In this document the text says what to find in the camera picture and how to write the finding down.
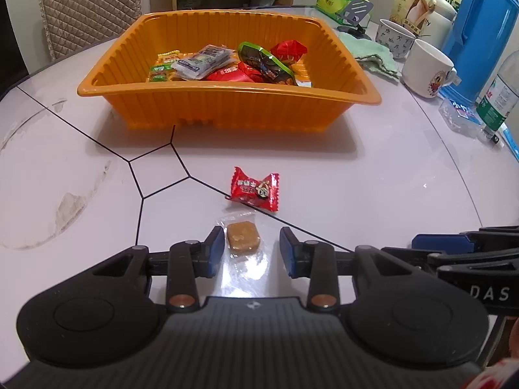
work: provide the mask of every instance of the green bottle label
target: green bottle label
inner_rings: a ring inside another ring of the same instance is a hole
[[[485,124],[496,132],[518,101],[519,96],[498,76],[492,82],[476,111]]]

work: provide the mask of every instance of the patterned cup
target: patterned cup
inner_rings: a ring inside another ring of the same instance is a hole
[[[375,42],[386,46],[393,54],[393,58],[404,58],[416,39],[416,36],[395,22],[380,20]]]

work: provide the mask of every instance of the brown candy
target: brown candy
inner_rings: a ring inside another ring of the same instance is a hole
[[[260,235],[250,221],[231,223],[227,226],[230,249],[236,252],[253,252],[260,246]]]

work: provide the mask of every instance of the blue thermos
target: blue thermos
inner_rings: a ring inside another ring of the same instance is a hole
[[[461,83],[441,94],[470,107],[496,67],[517,20],[517,0],[461,0],[442,52],[454,63]]]

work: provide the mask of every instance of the chair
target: chair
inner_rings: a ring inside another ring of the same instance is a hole
[[[141,0],[38,0],[52,60],[105,38],[135,22]]]

